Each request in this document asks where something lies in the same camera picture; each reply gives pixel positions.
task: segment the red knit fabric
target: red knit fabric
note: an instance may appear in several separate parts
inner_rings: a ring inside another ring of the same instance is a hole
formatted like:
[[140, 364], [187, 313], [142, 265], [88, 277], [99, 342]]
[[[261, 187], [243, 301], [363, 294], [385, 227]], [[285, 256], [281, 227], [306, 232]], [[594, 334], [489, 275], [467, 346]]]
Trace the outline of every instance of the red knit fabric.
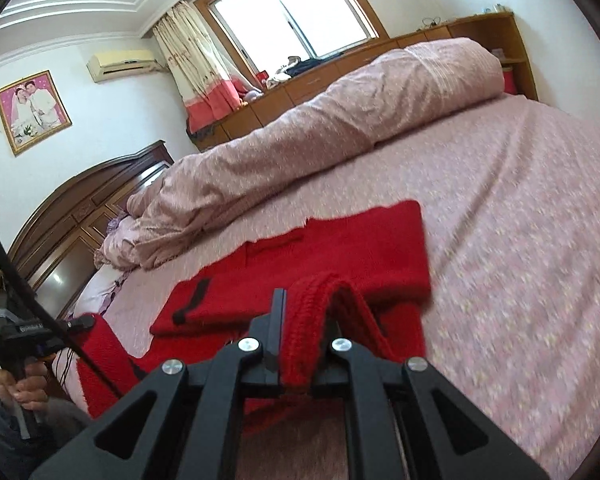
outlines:
[[[138, 382], [134, 365], [148, 372], [169, 358], [191, 364], [213, 357], [240, 338], [253, 317], [270, 310], [275, 288], [288, 290], [280, 366], [292, 391], [310, 384], [327, 316], [338, 321], [343, 336], [378, 356], [399, 362], [424, 355], [418, 305], [429, 297], [430, 283], [420, 206], [407, 201], [348, 218], [309, 219], [282, 236], [248, 242], [173, 289], [141, 359], [113, 342], [101, 319], [85, 348], [96, 362], [107, 363], [107, 375], [126, 392]], [[185, 312], [196, 295], [201, 301]], [[98, 416], [114, 399], [80, 361], [78, 373], [90, 414]], [[248, 400], [245, 423], [262, 428], [305, 403], [304, 397]]]

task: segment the air conditioner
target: air conditioner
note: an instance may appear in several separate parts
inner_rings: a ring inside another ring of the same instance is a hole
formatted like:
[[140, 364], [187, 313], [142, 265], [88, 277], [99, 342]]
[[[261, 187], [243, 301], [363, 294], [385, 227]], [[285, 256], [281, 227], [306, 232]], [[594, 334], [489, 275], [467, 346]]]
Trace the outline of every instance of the air conditioner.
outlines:
[[95, 54], [87, 63], [96, 83], [127, 75], [146, 74], [160, 70], [155, 54], [150, 50], [119, 50]]

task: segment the framed photo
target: framed photo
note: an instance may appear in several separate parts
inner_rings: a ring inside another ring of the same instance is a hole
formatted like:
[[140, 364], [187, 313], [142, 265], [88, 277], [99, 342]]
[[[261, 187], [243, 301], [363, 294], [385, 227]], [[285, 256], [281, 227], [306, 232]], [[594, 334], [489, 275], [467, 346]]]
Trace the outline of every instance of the framed photo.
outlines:
[[0, 116], [13, 155], [71, 126], [49, 70], [0, 88]]

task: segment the ceiling trim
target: ceiling trim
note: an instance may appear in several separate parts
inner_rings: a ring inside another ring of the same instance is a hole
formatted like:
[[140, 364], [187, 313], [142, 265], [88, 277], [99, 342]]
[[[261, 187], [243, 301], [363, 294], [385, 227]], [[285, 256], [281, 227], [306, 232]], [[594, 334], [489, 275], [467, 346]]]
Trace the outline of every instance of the ceiling trim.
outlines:
[[[7, 6], [0, 14], [0, 30], [11, 27], [19, 23], [46, 18], [49, 16], [59, 16], [61, 14], [71, 14], [74, 12], [141, 12], [142, 7], [149, 0], [31, 0]], [[150, 20], [157, 21], [164, 10], [160, 8], [153, 13]], [[138, 35], [144, 34], [145, 30], [139, 30]]]
[[97, 34], [78, 34], [76, 36], [66, 36], [55, 40], [40, 41], [32, 45], [27, 45], [0, 56], [0, 67], [12, 63], [24, 57], [33, 56], [40, 52], [46, 52], [53, 48], [62, 48], [64, 46], [74, 46], [78, 44], [93, 43], [94, 41], [110, 41], [110, 40], [130, 40], [137, 39], [138, 35], [134, 32], [102, 32]]

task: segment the triangular cutout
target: triangular cutout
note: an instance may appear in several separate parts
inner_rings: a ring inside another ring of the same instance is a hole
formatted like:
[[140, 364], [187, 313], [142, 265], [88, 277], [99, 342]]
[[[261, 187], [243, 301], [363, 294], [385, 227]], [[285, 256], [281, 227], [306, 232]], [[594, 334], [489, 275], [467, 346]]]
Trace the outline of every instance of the triangular cutout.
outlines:
[[155, 392], [145, 393], [96, 436], [95, 445], [122, 460], [131, 458], [156, 399]]
[[487, 435], [444, 393], [435, 389], [431, 392], [431, 396], [457, 455], [466, 455], [489, 443]]

